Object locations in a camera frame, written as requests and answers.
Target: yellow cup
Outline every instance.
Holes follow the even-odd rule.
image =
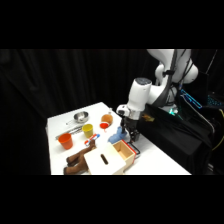
[[[82,130],[86,136],[86,138],[90,138],[93,136],[93,126],[91,124],[86,124],[82,127]]]

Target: black backdrop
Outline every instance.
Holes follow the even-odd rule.
[[[215,51],[193,51],[200,71],[207,71]],[[219,49],[209,70],[209,88],[220,94],[224,94],[223,63],[224,52]],[[158,64],[145,49],[0,50],[0,66],[43,118],[97,102],[115,110],[128,101],[134,78],[155,81]]]
[[[193,59],[201,71],[207,70],[215,50],[194,50]],[[209,71],[210,89],[220,94],[224,94],[223,56],[219,49]],[[48,174],[48,159],[46,166],[42,161],[49,157],[44,134],[47,118],[97,102],[116,110],[127,103],[134,78],[143,76],[155,82],[158,64],[145,49],[0,50],[0,158],[4,170],[17,164],[20,147],[22,173]]]

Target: red object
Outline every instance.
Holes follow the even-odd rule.
[[[88,141],[91,141],[94,137],[96,137],[96,134],[93,135],[90,139],[86,140],[86,141],[84,142],[84,144],[88,143]]]
[[[64,147],[64,149],[68,150],[72,148],[73,142],[72,142],[72,135],[69,133],[66,133],[64,135],[61,135],[58,139],[58,141],[61,143],[61,145]]]
[[[100,124],[100,127],[101,127],[102,129],[106,129],[106,128],[109,127],[109,124],[108,124],[108,123],[101,123],[101,124]]]
[[[136,154],[137,154],[137,153],[135,152],[135,150],[133,150],[133,149],[130,147],[130,145],[128,145],[124,140],[122,140],[122,142],[124,142],[124,144],[126,144],[126,145],[128,146],[128,148],[131,149],[131,151],[135,153],[135,157],[136,157]]]

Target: brown stuffed toy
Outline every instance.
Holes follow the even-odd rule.
[[[68,157],[66,159],[68,163],[68,167],[64,168],[64,175],[75,175],[79,173],[80,171],[87,171],[89,168],[87,166],[84,154],[86,154],[87,152],[90,152],[91,150],[95,148],[96,148],[95,140],[92,140],[88,148],[83,149],[79,153]]]

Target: cup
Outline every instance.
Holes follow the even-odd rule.
[[[93,136],[93,126],[91,124],[86,124],[82,127],[82,131],[84,132],[86,138],[90,138]]]
[[[72,142],[72,135],[69,133],[63,134],[58,138],[58,141],[61,143],[61,145],[64,147],[64,149],[68,150],[72,148],[73,142]]]

